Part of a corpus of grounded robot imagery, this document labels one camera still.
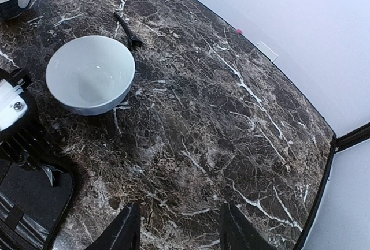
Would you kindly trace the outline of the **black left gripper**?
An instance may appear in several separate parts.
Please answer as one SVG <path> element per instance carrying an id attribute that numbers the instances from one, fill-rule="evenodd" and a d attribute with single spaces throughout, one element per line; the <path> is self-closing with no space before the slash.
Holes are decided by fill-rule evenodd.
<path id="1" fill-rule="evenodd" d="M 52 171 L 50 143 L 28 91 L 28 72 L 1 70 L 1 161 L 23 170 Z"/>

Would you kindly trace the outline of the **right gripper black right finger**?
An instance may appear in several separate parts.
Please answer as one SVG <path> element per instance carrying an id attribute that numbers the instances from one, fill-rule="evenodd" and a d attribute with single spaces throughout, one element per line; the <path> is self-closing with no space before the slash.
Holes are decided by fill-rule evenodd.
<path id="1" fill-rule="evenodd" d="M 267 243 L 233 203 L 224 203 L 221 206 L 219 224 L 221 249 L 276 249 Z"/>

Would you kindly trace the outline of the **black zippered tool case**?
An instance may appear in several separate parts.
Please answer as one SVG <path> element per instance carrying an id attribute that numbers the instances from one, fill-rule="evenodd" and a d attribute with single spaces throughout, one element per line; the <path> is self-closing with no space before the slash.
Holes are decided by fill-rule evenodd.
<path id="1" fill-rule="evenodd" d="M 1 161 L 1 249 L 50 249 L 76 193 L 63 167 L 51 186 L 43 171 Z"/>

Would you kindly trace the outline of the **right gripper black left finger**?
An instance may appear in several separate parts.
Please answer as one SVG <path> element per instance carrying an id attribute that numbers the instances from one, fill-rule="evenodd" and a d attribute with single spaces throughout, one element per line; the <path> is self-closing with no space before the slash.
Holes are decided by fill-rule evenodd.
<path id="1" fill-rule="evenodd" d="M 103 233 L 90 245 L 94 249 L 140 249 L 140 205 L 127 204 Z"/>

